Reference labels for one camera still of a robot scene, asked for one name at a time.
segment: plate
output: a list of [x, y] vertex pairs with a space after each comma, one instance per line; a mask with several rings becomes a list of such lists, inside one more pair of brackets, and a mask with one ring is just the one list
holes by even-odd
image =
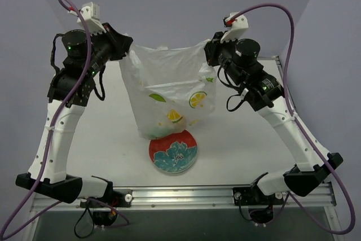
[[196, 161], [197, 153], [197, 142], [186, 130], [153, 139], [149, 144], [149, 156], [153, 164], [167, 173], [184, 172]]

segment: yellow lemon slice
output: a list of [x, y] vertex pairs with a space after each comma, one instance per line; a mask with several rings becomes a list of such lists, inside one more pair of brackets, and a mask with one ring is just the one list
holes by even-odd
[[178, 121], [180, 121], [183, 117], [174, 109], [172, 109], [168, 114], [167, 117], [169, 120], [172, 121], [173, 124], [176, 124]]
[[198, 91], [196, 93], [193, 93], [192, 96], [190, 97], [191, 108], [196, 108], [196, 106], [198, 106], [206, 96], [207, 93], [205, 93], [204, 91]]

